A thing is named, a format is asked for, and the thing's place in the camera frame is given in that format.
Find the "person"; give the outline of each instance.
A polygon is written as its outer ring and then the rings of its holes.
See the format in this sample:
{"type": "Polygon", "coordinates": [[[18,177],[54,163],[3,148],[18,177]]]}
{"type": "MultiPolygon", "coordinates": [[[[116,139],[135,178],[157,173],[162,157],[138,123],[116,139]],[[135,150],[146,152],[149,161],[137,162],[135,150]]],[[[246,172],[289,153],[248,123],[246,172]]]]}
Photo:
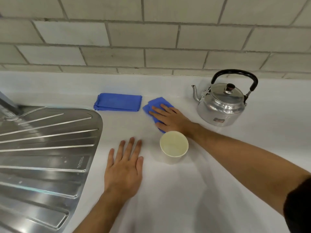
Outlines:
{"type": "MultiPolygon", "coordinates": [[[[149,112],[163,123],[165,131],[178,131],[210,153],[224,168],[256,196],[283,215],[291,233],[311,232],[311,174],[297,165],[256,146],[209,131],[191,122],[178,109],[161,105],[149,112]]],[[[108,233],[125,202],[133,197],[142,181],[142,141],[131,155],[134,138],[123,153],[121,141],[115,160],[108,155],[104,192],[74,233],[108,233]]]]}

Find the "finger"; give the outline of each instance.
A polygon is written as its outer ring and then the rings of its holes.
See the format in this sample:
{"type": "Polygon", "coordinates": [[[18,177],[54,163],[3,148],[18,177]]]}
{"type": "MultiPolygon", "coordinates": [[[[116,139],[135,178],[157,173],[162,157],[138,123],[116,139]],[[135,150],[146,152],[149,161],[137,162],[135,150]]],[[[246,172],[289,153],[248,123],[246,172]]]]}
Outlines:
{"type": "Polygon", "coordinates": [[[136,161],[137,175],[142,178],[142,165],[144,163],[144,157],[140,156],[136,161]]]}
{"type": "Polygon", "coordinates": [[[169,126],[163,124],[163,123],[155,123],[155,125],[157,126],[157,128],[161,129],[162,131],[168,132],[169,131],[169,126]]]}
{"type": "Polygon", "coordinates": [[[108,154],[108,160],[107,160],[107,168],[111,167],[114,164],[114,153],[115,149],[111,149],[108,154]]]}
{"type": "Polygon", "coordinates": [[[120,145],[119,145],[119,148],[118,148],[118,151],[117,151],[115,163],[119,162],[122,159],[124,145],[125,145],[125,141],[121,141],[120,145]]]}
{"type": "Polygon", "coordinates": [[[156,119],[160,120],[161,122],[165,121],[165,116],[161,115],[161,114],[156,114],[152,111],[149,111],[149,114],[151,114],[153,117],[155,117],[156,119]]]}
{"type": "Polygon", "coordinates": [[[174,108],[174,107],[170,107],[170,109],[172,111],[174,111],[175,113],[177,113],[177,114],[181,114],[181,112],[178,109],[174,108]]]}
{"type": "Polygon", "coordinates": [[[160,108],[157,108],[157,107],[155,107],[155,106],[152,106],[151,108],[152,108],[155,112],[157,112],[158,114],[161,114],[161,115],[163,115],[163,116],[168,116],[168,115],[169,115],[168,112],[166,112],[166,111],[164,111],[164,110],[162,110],[162,109],[160,109],[160,108]]]}
{"type": "Polygon", "coordinates": [[[132,153],[132,148],[133,148],[134,142],[135,142],[135,138],[131,137],[130,141],[128,142],[128,145],[124,151],[124,155],[122,157],[122,160],[128,161],[128,159],[130,158],[131,153],[132,153]]]}
{"type": "Polygon", "coordinates": [[[131,159],[130,159],[131,162],[133,162],[133,164],[136,163],[141,148],[142,148],[142,140],[139,140],[139,141],[137,142],[136,146],[135,146],[135,149],[134,149],[134,151],[133,151],[132,157],[131,157],[131,159]]]}
{"type": "Polygon", "coordinates": [[[164,104],[161,104],[161,107],[162,107],[163,109],[165,109],[165,111],[168,112],[168,113],[170,113],[170,114],[173,114],[173,113],[174,113],[169,107],[167,107],[167,106],[164,105],[164,104]]]}

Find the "silver kettle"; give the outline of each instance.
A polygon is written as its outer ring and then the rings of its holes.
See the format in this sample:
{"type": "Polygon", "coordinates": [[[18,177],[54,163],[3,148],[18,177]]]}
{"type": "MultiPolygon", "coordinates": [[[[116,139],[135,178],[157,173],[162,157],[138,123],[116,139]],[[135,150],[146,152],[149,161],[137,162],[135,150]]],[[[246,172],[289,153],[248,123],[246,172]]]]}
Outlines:
{"type": "Polygon", "coordinates": [[[208,90],[204,90],[199,98],[196,91],[196,86],[192,85],[193,98],[199,102],[197,112],[199,116],[208,123],[215,126],[229,126],[241,115],[244,111],[246,100],[249,94],[258,85],[257,77],[244,70],[221,70],[217,72],[211,81],[211,86],[208,90]],[[217,83],[216,79],[224,74],[240,74],[251,78],[254,82],[251,85],[249,92],[244,95],[235,85],[231,83],[217,83]]]}

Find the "black sleeve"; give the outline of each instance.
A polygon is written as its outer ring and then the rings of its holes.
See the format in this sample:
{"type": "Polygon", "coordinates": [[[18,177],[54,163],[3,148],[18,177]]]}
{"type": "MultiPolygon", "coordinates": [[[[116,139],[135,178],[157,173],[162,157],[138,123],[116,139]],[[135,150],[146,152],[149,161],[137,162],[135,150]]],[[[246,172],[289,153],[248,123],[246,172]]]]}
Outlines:
{"type": "Polygon", "coordinates": [[[288,194],[283,210],[291,233],[311,233],[311,178],[288,194]]]}

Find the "sink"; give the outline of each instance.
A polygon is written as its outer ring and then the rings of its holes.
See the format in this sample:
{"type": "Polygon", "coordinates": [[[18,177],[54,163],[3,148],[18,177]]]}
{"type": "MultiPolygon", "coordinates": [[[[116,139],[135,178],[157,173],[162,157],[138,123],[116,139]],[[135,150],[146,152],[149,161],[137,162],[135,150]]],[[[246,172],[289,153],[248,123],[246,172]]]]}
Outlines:
{"type": "Polygon", "coordinates": [[[61,233],[78,205],[103,128],[87,109],[23,106],[0,118],[0,232],[61,233]]]}

